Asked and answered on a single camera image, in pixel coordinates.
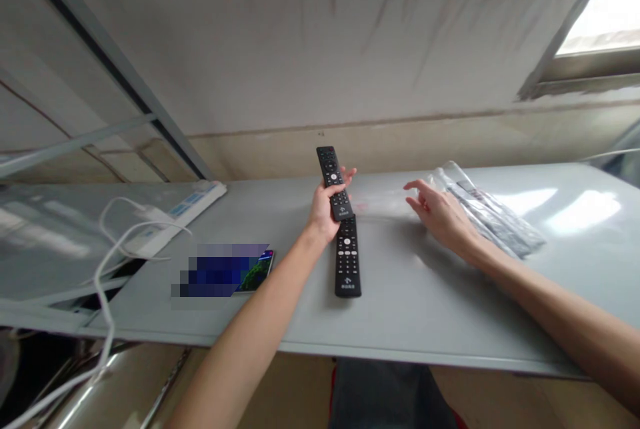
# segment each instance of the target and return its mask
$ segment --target forearm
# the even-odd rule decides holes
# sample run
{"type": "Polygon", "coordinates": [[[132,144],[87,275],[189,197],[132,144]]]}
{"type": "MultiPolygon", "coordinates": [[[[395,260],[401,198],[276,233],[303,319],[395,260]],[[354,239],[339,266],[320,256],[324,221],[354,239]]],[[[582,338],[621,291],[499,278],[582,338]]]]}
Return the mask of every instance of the forearm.
{"type": "Polygon", "coordinates": [[[640,416],[640,330],[482,242],[465,259],[504,288],[586,373],[640,416]]]}
{"type": "Polygon", "coordinates": [[[325,245],[312,228],[303,231],[211,348],[169,427],[236,427],[325,245]]]}

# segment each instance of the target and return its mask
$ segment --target jeans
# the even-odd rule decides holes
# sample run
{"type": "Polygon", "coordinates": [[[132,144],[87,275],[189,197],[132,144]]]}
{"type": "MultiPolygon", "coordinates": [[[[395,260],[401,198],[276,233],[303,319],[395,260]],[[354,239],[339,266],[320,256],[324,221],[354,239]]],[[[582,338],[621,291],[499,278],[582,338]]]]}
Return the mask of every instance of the jeans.
{"type": "Polygon", "coordinates": [[[457,429],[429,367],[338,359],[331,429],[457,429]]]}

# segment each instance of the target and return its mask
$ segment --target remote control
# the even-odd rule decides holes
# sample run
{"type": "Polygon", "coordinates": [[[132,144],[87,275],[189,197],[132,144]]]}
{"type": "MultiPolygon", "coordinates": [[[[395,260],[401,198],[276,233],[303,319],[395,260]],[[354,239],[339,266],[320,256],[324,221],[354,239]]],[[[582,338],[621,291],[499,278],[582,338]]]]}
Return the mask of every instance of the remote control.
{"type": "MultiPolygon", "coordinates": [[[[338,163],[338,158],[335,155],[333,146],[319,147],[316,148],[316,151],[318,152],[325,187],[342,184],[344,181],[342,180],[342,173],[340,173],[340,164],[338,163]]],[[[333,218],[336,222],[353,216],[346,189],[331,196],[331,210],[333,211],[333,218]]]]}
{"type": "Polygon", "coordinates": [[[341,298],[362,296],[355,216],[340,222],[335,248],[335,295],[341,298]]]}

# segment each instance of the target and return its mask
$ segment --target white wall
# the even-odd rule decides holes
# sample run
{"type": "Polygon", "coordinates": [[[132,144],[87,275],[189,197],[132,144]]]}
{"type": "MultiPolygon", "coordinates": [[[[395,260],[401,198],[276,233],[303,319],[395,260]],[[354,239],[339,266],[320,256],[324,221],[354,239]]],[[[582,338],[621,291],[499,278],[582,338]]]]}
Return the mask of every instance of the white wall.
{"type": "MultiPolygon", "coordinates": [[[[72,136],[140,115],[46,0],[0,0],[0,55],[0,79],[72,136]]],[[[19,98],[0,90],[0,151],[67,138],[19,98]]],[[[148,128],[137,129],[97,146],[130,150],[156,136],[148,128]]]]}
{"type": "Polygon", "coordinates": [[[188,134],[516,107],[575,1],[86,0],[188,134]]]}

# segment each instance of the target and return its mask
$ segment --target floor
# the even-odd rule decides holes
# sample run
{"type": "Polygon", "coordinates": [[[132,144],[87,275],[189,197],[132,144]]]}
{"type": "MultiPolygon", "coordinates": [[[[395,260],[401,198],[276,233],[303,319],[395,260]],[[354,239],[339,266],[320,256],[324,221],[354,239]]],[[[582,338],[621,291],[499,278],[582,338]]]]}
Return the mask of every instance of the floor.
{"type": "MultiPolygon", "coordinates": [[[[196,371],[194,350],[153,424],[160,429],[196,371]]],[[[240,429],[327,427],[330,358],[278,353],[254,394],[240,429]]],[[[469,429],[626,429],[640,421],[592,382],[433,366],[438,385],[469,429]]]]}

